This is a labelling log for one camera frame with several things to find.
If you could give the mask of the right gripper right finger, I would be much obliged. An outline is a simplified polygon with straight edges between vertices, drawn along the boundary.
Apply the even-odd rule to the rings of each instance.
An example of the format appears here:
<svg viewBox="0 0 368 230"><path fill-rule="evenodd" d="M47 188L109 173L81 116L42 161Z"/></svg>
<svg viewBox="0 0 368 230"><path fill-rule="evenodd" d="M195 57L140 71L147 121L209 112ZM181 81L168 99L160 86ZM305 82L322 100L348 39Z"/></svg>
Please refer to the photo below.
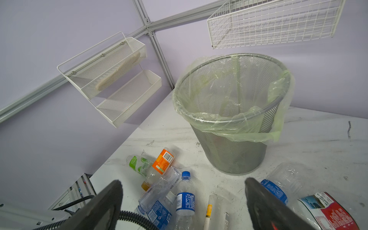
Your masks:
<svg viewBox="0 0 368 230"><path fill-rule="evenodd" d="M313 229L257 180L248 177L244 183L247 208L254 230Z"/></svg>

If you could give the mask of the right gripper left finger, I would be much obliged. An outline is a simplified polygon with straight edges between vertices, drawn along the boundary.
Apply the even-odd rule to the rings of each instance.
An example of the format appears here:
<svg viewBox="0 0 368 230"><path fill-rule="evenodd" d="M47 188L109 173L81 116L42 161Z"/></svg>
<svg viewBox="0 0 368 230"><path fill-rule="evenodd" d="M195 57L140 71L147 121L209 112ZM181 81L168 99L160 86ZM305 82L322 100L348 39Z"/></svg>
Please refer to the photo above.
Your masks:
<svg viewBox="0 0 368 230"><path fill-rule="evenodd" d="M63 222L60 230L114 230L120 214L123 188L114 180L83 209Z"/></svg>

